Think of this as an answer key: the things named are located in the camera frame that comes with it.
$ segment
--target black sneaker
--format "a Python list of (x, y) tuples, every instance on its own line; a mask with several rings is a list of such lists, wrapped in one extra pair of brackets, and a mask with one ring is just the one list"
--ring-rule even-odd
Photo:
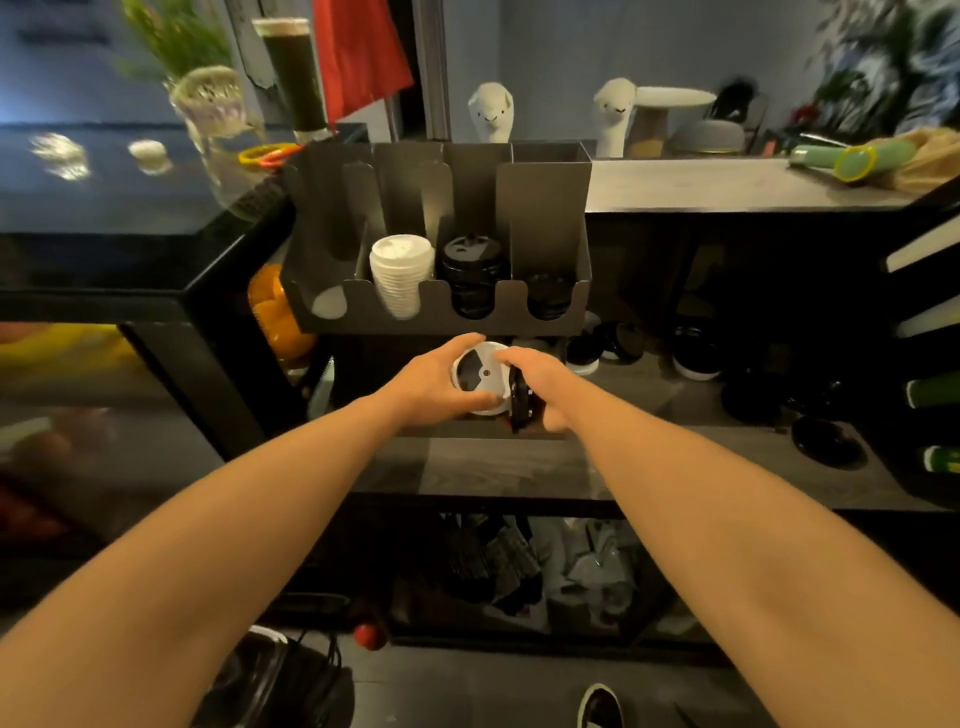
[(606, 685), (591, 685), (580, 701), (577, 728), (623, 728), (620, 701)]

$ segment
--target right arm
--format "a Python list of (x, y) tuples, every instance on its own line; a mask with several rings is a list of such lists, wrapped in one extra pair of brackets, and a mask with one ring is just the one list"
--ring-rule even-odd
[(960, 619), (782, 478), (512, 348), (664, 575), (764, 705), (793, 726), (953, 726)]

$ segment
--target forearm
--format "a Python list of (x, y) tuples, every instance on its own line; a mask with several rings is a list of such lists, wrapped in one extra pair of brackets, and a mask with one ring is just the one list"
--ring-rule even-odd
[[(104, 701), (110, 709), (94, 711), (91, 725), (129, 725), (147, 686), (149, 704), (162, 707), (149, 718), (137, 716), (138, 724), (185, 725), (227, 652), (399, 427), (400, 413), (376, 397), (288, 432), (198, 481), (20, 621), (0, 643), (0, 705), (15, 716), (20, 707), (25, 716), (11, 725), (52, 725), (74, 716), (78, 702)], [(53, 713), (37, 715), (39, 686), (52, 696), (71, 692), (80, 660), (103, 674), (88, 674), (82, 694), (52, 699)], [(29, 704), (20, 703), (28, 691)], [(129, 711), (117, 703), (127, 695)], [(58, 705), (70, 716), (56, 713)]]
[(943, 701), (960, 620), (879, 548), (695, 433), (592, 385), (572, 400), (640, 539), (781, 725), (939, 725), (960, 708)]

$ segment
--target beige cloth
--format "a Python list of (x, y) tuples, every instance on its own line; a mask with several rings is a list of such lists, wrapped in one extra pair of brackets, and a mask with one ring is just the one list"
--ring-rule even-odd
[(916, 144), (917, 155), (896, 172), (877, 177), (877, 186), (923, 195), (960, 175), (960, 132), (915, 129), (896, 138)]

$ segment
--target red flag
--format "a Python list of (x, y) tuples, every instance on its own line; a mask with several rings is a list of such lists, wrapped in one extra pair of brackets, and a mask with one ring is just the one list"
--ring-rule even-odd
[(413, 85), (387, 0), (313, 0), (313, 17), (330, 122)]

